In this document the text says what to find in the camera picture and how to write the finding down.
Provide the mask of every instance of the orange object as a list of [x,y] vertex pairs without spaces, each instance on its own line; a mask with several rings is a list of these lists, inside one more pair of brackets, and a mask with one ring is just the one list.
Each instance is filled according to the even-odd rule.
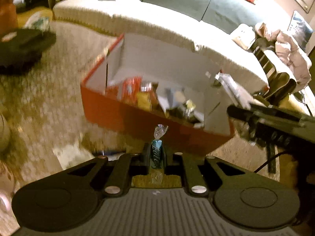
[[18,19],[13,0],[0,0],[0,35],[17,27]]
[[168,119],[160,111],[145,111],[126,104],[117,100],[115,90],[112,95],[104,95],[100,84],[102,83],[105,87],[107,85],[106,73],[111,74],[113,70],[117,70],[111,68],[109,57],[113,53],[112,58],[117,59],[117,54],[120,54],[118,47],[122,46],[123,39],[123,36],[117,39],[109,48],[109,54],[96,62],[94,68],[81,82],[82,104],[88,121],[146,142],[152,141],[154,129],[158,124],[167,125],[169,129],[163,136],[164,143],[200,156],[212,152],[234,136],[234,127],[231,122],[229,123],[230,134],[221,135],[193,128],[193,125],[177,118]]

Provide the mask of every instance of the orange box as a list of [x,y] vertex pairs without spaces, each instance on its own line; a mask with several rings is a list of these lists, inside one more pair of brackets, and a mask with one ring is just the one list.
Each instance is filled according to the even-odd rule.
[[[154,139],[154,129],[158,124],[167,125],[169,129],[162,138],[166,144],[205,155],[234,136],[234,128],[226,111],[222,111],[222,126],[214,127],[219,127],[221,132],[207,132],[177,118],[167,119],[163,112],[144,111],[106,97],[104,91],[111,81],[142,76],[144,80],[159,82],[158,95],[163,95],[166,87],[184,87],[185,96],[193,100],[196,109],[209,111],[209,98],[207,102],[204,98],[209,88],[205,73],[215,74],[219,70],[219,66],[211,65],[207,57],[187,49],[142,35],[125,34],[117,38],[108,54],[96,61],[81,82],[84,114],[92,123],[147,142]],[[208,93],[207,97],[209,95],[212,100],[213,95]],[[218,100],[214,100],[210,101],[210,106],[215,109]],[[202,108],[204,104],[207,104],[207,109]]]

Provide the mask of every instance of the beige rug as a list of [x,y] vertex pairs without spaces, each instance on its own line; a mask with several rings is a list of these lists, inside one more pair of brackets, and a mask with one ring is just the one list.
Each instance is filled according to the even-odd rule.
[[[1,160],[12,168],[20,187],[91,159],[94,149],[140,152],[141,140],[100,128],[86,121],[80,80],[91,61],[115,39],[82,26],[53,22],[56,44],[24,76],[0,75],[0,103],[12,132]],[[248,170],[266,160],[266,153],[235,137],[212,153]],[[260,172],[269,176],[267,168]],[[279,180],[279,169],[270,178]],[[0,234],[19,227],[12,213],[0,211]]]

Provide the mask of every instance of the wall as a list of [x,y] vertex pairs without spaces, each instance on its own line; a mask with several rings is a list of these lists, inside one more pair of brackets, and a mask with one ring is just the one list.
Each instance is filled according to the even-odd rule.
[[[291,18],[294,11],[298,11],[302,15],[302,17],[310,24],[311,28],[315,30],[315,3],[311,7],[309,13],[306,13],[302,7],[295,0],[274,0],[277,4],[279,4],[285,12]],[[287,20],[287,27],[290,24],[290,20]],[[309,53],[312,48],[315,46],[315,34],[312,35],[309,43],[307,44],[306,52]]]

